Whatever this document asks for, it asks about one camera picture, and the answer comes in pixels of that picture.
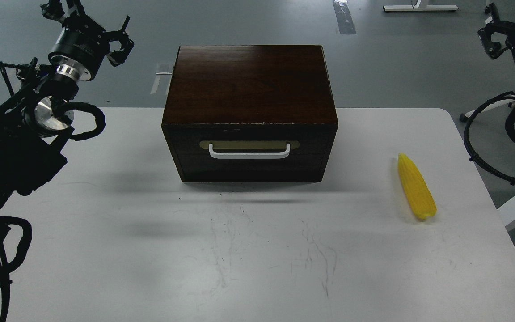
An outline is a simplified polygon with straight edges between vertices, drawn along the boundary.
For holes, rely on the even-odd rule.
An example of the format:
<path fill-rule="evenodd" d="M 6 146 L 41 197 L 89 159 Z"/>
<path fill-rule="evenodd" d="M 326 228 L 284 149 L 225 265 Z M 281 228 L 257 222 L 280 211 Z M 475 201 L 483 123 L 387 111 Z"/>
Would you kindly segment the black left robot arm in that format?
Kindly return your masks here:
<path fill-rule="evenodd" d="M 86 14 L 79 0 L 41 6 L 42 16 L 62 30 L 48 64 L 0 62 L 10 97 L 0 104 L 0 210 L 14 192 L 27 196 L 66 165 L 61 153 L 70 140 L 98 136 L 106 128 L 100 108 L 76 102 L 79 82 L 92 81 L 104 59 L 113 67 L 125 63 L 134 47 L 126 17 L 118 30 L 107 31 Z M 0 321 L 8 318 L 10 275 L 26 259 L 32 240 L 28 220 L 0 216 Z"/>

